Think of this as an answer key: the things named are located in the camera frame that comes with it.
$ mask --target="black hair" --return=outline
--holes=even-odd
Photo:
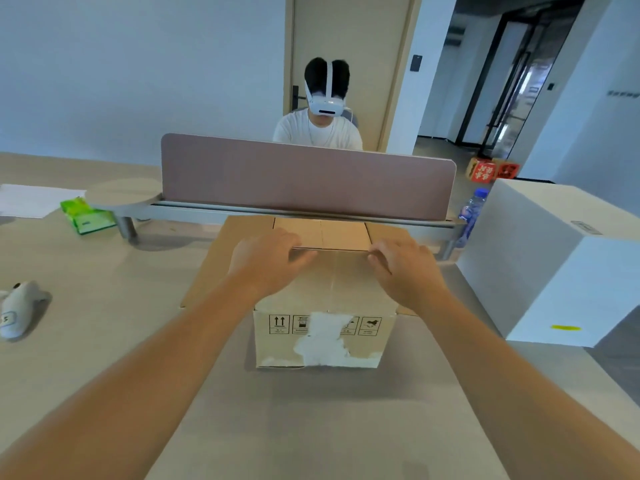
[[[338,96],[344,99],[349,88],[349,65],[345,61],[333,61],[333,81],[331,88],[331,96]],[[311,94],[322,93],[326,91],[326,61],[322,57],[316,57],[307,64],[305,68],[305,80],[309,86]]]

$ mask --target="hand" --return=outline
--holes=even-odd
[[[426,246],[384,239],[374,243],[369,252],[380,286],[400,305],[420,313],[418,308],[425,300],[450,294],[436,259]]]
[[[277,293],[317,255],[317,251],[300,251],[290,259],[291,250],[300,243],[300,236],[284,229],[245,239],[236,246],[227,275],[254,291],[257,300]]]

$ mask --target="white box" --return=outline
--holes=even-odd
[[[506,339],[593,347],[640,305],[640,219],[576,187],[500,179],[458,266]]]

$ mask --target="green tissue pack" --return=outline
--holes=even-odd
[[[92,208],[82,197],[62,201],[60,207],[80,235],[116,225],[112,213]]]

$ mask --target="white t-shirt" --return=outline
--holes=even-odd
[[[294,111],[282,117],[273,140],[277,143],[304,144],[343,150],[362,150],[360,132],[347,118],[334,118],[326,128],[309,121],[308,111]]]

